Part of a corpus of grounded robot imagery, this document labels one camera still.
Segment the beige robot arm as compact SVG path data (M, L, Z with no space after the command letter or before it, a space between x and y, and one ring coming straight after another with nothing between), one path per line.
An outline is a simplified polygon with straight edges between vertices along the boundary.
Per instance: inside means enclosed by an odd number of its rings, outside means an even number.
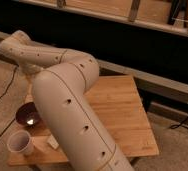
M91 54L33 45L23 31L2 40L0 52L34 75L35 106L75 171L134 171L84 97L99 78Z

